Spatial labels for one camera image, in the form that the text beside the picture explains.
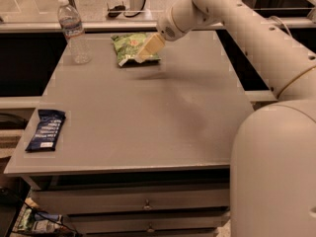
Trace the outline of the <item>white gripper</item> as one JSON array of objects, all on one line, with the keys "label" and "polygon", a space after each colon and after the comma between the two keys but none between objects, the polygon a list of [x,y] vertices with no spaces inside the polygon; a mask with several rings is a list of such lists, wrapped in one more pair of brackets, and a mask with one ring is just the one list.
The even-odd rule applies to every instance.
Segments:
[{"label": "white gripper", "polygon": [[158,19],[158,33],[150,35],[135,56],[138,63],[144,62],[151,55],[165,46],[165,40],[175,41],[189,31],[206,26],[211,18],[200,11],[193,0],[179,0]]}]

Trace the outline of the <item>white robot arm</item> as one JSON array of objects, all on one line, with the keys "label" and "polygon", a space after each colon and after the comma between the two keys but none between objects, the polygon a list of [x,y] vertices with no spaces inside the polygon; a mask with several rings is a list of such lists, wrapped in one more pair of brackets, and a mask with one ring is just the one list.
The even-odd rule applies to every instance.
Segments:
[{"label": "white robot arm", "polygon": [[314,52],[242,0],[180,0],[159,19],[137,61],[208,22],[223,24],[277,99],[248,116],[235,136],[231,236],[316,237]]}]

